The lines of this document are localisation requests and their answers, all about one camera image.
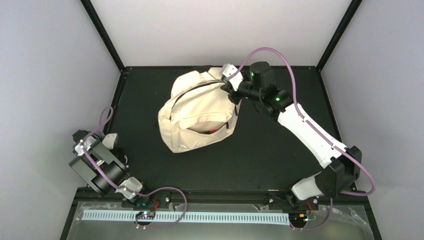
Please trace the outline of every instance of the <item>white bracket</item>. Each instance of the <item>white bracket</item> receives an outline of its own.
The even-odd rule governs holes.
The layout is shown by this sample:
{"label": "white bracket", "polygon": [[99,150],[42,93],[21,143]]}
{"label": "white bracket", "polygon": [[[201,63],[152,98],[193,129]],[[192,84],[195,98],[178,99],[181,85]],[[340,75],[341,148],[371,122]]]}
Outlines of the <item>white bracket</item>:
{"label": "white bracket", "polygon": [[114,149],[115,144],[118,140],[118,133],[109,133],[106,135],[101,142],[106,148],[108,149]]}
{"label": "white bracket", "polygon": [[[229,76],[233,75],[235,72],[237,72],[237,67],[235,67],[232,64],[225,64],[224,66],[222,66],[221,71],[219,72],[222,76],[228,78]],[[232,85],[232,88],[234,89],[234,91],[237,92],[237,90],[239,89],[239,85],[241,82],[243,82],[243,75],[241,72],[237,73],[234,77],[232,77],[229,82]]]}

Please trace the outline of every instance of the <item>backpack zipper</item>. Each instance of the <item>backpack zipper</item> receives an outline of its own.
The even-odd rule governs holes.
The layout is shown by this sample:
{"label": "backpack zipper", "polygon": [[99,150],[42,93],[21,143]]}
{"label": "backpack zipper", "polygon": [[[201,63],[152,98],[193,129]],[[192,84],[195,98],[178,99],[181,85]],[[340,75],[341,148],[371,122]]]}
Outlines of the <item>backpack zipper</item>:
{"label": "backpack zipper", "polygon": [[203,84],[197,85],[197,86],[195,86],[195,87],[193,87],[193,88],[191,88],[191,89],[183,92],[181,95],[179,95],[176,98],[175,102],[173,103],[173,105],[171,107],[171,113],[172,113],[172,109],[174,108],[175,104],[177,104],[178,100],[180,100],[186,93],[188,93],[190,91],[193,91],[193,90],[196,90],[198,88],[202,88],[202,87],[206,87],[206,86],[212,85],[212,84],[223,84],[223,82],[222,81],[210,81],[210,82],[207,82],[207,83],[203,83]]}

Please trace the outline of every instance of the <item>black frame edge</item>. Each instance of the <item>black frame edge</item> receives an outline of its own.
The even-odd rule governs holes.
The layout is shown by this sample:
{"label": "black frame edge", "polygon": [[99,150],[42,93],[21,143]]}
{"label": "black frame edge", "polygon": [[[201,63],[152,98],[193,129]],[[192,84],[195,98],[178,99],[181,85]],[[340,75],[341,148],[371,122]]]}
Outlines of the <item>black frame edge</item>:
{"label": "black frame edge", "polygon": [[337,126],[336,117],[334,116],[333,108],[330,103],[329,94],[326,89],[326,85],[324,84],[323,76],[318,68],[316,68],[316,73],[318,74],[319,83],[321,84],[322,91],[324,92],[325,101],[327,102],[328,108],[330,110],[330,116],[332,123],[334,124],[335,134],[334,136],[338,141],[342,142],[342,136],[340,135],[339,126]]}
{"label": "black frame edge", "polygon": [[338,24],[337,29],[335,30],[333,36],[331,37],[331,40],[328,43],[327,48],[325,49],[324,53],[321,56],[321,59],[316,65],[318,72],[321,72],[323,70],[331,54],[336,48],[337,43],[339,42],[340,38],[342,37],[343,33],[345,32],[346,28],[348,27],[349,23],[351,22],[352,18],[354,17],[361,3],[362,3],[362,0],[352,0],[350,2],[349,7],[347,8],[346,12],[341,18],[340,23]]}
{"label": "black frame edge", "polygon": [[[125,68],[124,70],[122,70],[120,72],[118,83],[116,84],[115,93],[113,94],[112,103],[110,104],[110,106],[113,108],[113,111],[114,112],[116,112],[118,110],[117,107],[119,105],[119,101],[121,99],[121,95],[124,92],[124,86],[125,86],[125,82],[127,81],[127,75],[128,75],[127,68]],[[112,117],[110,118],[110,121],[108,121],[106,123],[106,125],[104,126],[103,132],[105,134],[109,134],[110,133],[110,130],[111,130],[111,127],[112,127],[112,123],[114,122],[114,116],[115,116],[115,114],[112,115]]]}
{"label": "black frame edge", "polygon": [[119,71],[124,70],[125,66],[122,63],[121,58],[119,57],[117,50],[115,49],[114,45],[112,44],[112,41],[111,41],[108,33],[106,32],[106,29],[102,24],[102,21],[100,21],[99,15],[97,15],[97,12],[94,9],[92,2],[90,0],[81,0],[81,3],[84,6],[85,11],[87,12],[88,16],[90,17],[95,28],[97,29],[97,32],[101,37],[101,40],[103,40],[104,45],[106,46],[107,50],[109,51],[110,56],[112,57],[116,66],[118,67]]}

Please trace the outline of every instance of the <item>metal frame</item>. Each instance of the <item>metal frame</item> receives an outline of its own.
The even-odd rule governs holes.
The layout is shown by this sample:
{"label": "metal frame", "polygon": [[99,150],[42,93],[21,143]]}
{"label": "metal frame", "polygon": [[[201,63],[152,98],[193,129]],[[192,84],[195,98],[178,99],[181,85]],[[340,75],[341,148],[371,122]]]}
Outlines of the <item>metal frame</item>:
{"label": "metal frame", "polygon": [[[103,40],[106,48],[108,49],[111,57],[115,61],[116,66],[118,67],[119,71],[121,72],[117,87],[115,90],[115,93],[113,95],[111,106],[114,109],[117,109],[119,100],[121,98],[125,82],[127,79],[128,72],[130,70],[130,67],[125,67],[123,62],[121,61],[118,52],[116,51],[111,39],[108,36],[108,33],[106,32],[105,27],[103,26],[102,22],[100,21],[99,16],[97,15],[93,4],[90,0],[80,0],[82,5],[84,6],[85,10],[87,11],[90,19],[92,20],[95,28],[97,29],[101,39]],[[337,127],[336,119],[334,117],[329,98],[327,95],[327,91],[324,85],[323,78],[321,76],[321,71],[324,68],[326,62],[330,58],[332,52],[334,51],[337,43],[339,42],[340,38],[342,37],[342,34],[346,30],[347,26],[349,25],[349,22],[351,21],[352,17],[354,16],[355,12],[357,11],[358,7],[360,6],[362,0],[352,0],[349,7],[347,8],[343,18],[340,21],[340,24],[338,25],[334,35],[332,36],[330,42],[328,43],[327,48],[325,49],[321,59],[319,60],[319,63],[316,66],[316,71],[318,73],[318,77],[321,83],[321,86],[325,92],[327,104],[331,111],[331,117],[334,124],[334,127],[336,129],[336,138],[341,141],[341,136],[339,129]],[[110,120],[110,122],[104,127],[104,132],[108,133],[111,126],[113,124],[113,117]],[[242,191],[190,191],[186,192],[186,197],[189,200],[190,203],[211,203],[211,204],[254,204],[254,205],[260,205],[260,204],[267,204],[269,203],[269,199],[272,198],[274,195],[278,194],[275,192],[268,192],[268,191],[249,191],[249,192],[242,192]],[[166,195],[169,197],[170,202],[172,203],[183,203],[183,199],[181,195],[177,192],[162,192],[161,197]],[[121,202],[122,196],[119,193],[110,193],[106,195],[105,197],[99,196],[93,189],[89,187],[80,187],[77,189],[75,193],[75,197],[73,199],[72,205],[69,210],[69,214],[67,216],[62,234],[60,239],[65,240],[68,236],[72,220],[74,218],[74,214],[77,210],[78,203],[81,201],[85,202]],[[330,200],[327,197],[321,197],[319,198],[319,204],[330,204]],[[371,208],[370,202],[368,201],[368,197],[359,197],[359,196],[350,196],[350,195],[340,195],[337,198],[334,199],[335,205],[361,205],[364,206],[365,212],[368,218],[368,222],[370,224],[370,227],[373,232],[374,239],[381,240],[382,236],[380,234],[380,231],[377,226],[376,219],[374,217],[373,210]],[[299,213],[304,212],[306,209],[299,208],[299,209],[289,209],[285,204],[279,204],[277,201],[270,203],[270,208],[273,210],[283,210],[286,213]]]}

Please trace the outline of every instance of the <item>white cable tray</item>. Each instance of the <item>white cable tray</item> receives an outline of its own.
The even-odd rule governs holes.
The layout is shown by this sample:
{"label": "white cable tray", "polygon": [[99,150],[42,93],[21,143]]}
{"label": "white cable tray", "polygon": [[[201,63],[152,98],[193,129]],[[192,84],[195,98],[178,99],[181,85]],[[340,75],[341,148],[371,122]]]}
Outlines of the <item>white cable tray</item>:
{"label": "white cable tray", "polygon": [[[132,210],[91,210],[83,212],[81,220],[134,222],[139,211]],[[141,217],[139,222],[172,223],[181,211],[157,211],[154,219]],[[250,212],[186,212],[181,223],[233,223],[233,224],[276,224],[289,225],[287,213],[250,213]]]}

